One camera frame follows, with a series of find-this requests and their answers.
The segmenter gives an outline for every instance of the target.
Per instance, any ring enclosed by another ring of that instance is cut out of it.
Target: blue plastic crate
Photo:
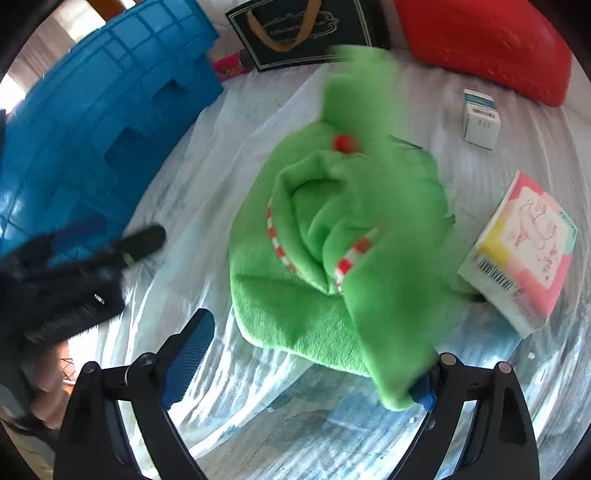
[[[76,45],[6,128],[0,254],[92,215],[121,235],[151,180],[222,91],[217,32],[194,0],[147,0]],[[77,249],[77,256],[85,249]]]

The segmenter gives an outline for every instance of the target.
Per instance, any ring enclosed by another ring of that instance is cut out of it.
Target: red pom-pom
[[[333,138],[333,148],[344,154],[358,153],[359,144],[350,135],[337,135]]]

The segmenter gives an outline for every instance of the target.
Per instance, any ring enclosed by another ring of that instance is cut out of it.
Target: red and white striped trim
[[[339,293],[343,293],[343,280],[345,279],[346,274],[372,247],[378,237],[378,234],[379,230],[377,228],[369,231],[366,235],[355,242],[355,244],[337,264],[335,268],[335,282]]]
[[[269,238],[271,239],[275,253],[279,257],[279,260],[281,260],[281,263],[283,263],[293,273],[298,274],[296,266],[291,263],[277,238],[277,232],[275,231],[275,227],[273,227],[273,218],[271,216],[271,200],[272,199],[270,199],[269,203],[267,204],[267,233],[269,234]]]

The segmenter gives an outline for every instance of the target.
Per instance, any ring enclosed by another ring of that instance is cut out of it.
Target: barcode
[[[513,281],[507,277],[492,260],[489,260],[488,258],[481,259],[478,268],[480,268],[480,271],[484,273],[484,275],[488,275],[496,281],[503,290],[510,290],[513,288]]]
[[[486,116],[489,116],[491,118],[494,118],[495,117],[492,113],[485,112],[484,110],[480,110],[479,108],[473,108],[472,110],[475,111],[476,113],[481,113],[482,115],[486,115]]]

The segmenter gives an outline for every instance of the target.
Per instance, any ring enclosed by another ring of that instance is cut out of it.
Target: green felt hat
[[[434,265],[453,221],[433,157],[390,135],[388,52],[348,53],[321,118],[275,148],[234,220],[232,300],[254,345],[369,375],[399,410],[451,325]]]

